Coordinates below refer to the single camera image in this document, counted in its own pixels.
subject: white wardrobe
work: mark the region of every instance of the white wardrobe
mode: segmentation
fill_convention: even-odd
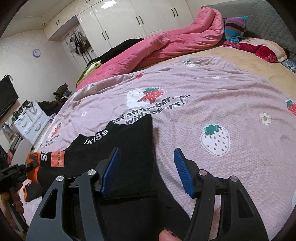
[[[193,18],[185,0],[102,1],[77,16],[97,56],[131,38],[145,38],[189,26]]]
[[[184,28],[192,21],[186,0],[75,0],[44,31],[48,40],[60,41],[80,23],[101,56],[125,40]]]

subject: black clamp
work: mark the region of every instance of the black clamp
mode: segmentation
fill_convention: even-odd
[[[76,235],[66,231],[70,226],[68,192],[76,191],[79,194],[84,240],[109,241],[100,204],[95,202],[95,196],[99,194],[104,198],[108,193],[119,161],[120,151],[114,148],[108,159],[98,162],[94,169],[75,180],[58,176],[42,199],[26,240],[39,241],[46,237],[50,241],[78,241]],[[217,194],[221,195],[221,213],[218,235],[214,241],[268,241],[261,217],[236,176],[228,179],[214,177],[206,170],[199,169],[194,161],[186,159],[179,148],[174,152],[174,161],[186,193],[196,198],[184,241],[208,241]]]
[[[23,183],[26,179],[26,173],[33,170],[38,166],[37,160],[34,160],[25,165],[14,165],[0,171],[0,193],[9,192],[10,194],[15,193],[15,187],[18,183]],[[15,210],[11,195],[7,201],[7,207],[17,225],[17,229],[20,232],[26,232],[28,225],[26,219],[22,214]]]
[[[70,215],[68,208],[69,191],[78,191],[80,213],[87,241],[110,240],[99,204],[95,203],[95,193],[104,198],[109,192],[121,160],[120,150],[114,148],[108,159],[98,162],[94,169],[88,170],[75,180],[58,176],[48,189],[33,217],[26,240],[78,240],[65,231],[68,225],[64,218]]]
[[[221,212],[213,241],[268,241],[262,219],[236,176],[214,177],[186,159],[180,148],[174,152],[174,161],[185,192],[197,199],[184,241],[209,240],[215,195],[221,195]]]

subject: green blanket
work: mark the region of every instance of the green blanket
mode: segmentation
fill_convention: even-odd
[[[81,81],[83,81],[87,76],[89,76],[92,72],[94,72],[101,65],[102,65],[101,61],[97,61],[97,62],[94,62],[91,65],[87,66],[86,69],[81,74],[81,76],[79,77],[79,79],[76,83],[76,88],[77,88],[77,85],[79,85],[81,83]]]

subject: ceiling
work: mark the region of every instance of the ceiling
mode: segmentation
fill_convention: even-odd
[[[74,0],[29,0],[14,16],[1,39],[31,30],[43,29]]]

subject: pile of clothes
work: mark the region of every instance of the pile of clothes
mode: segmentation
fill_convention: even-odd
[[[61,85],[56,92],[53,93],[55,95],[54,101],[42,101],[38,102],[40,108],[48,115],[51,116],[53,114],[57,114],[62,106],[66,103],[68,98],[72,95],[72,92],[68,89],[68,85],[65,83]]]

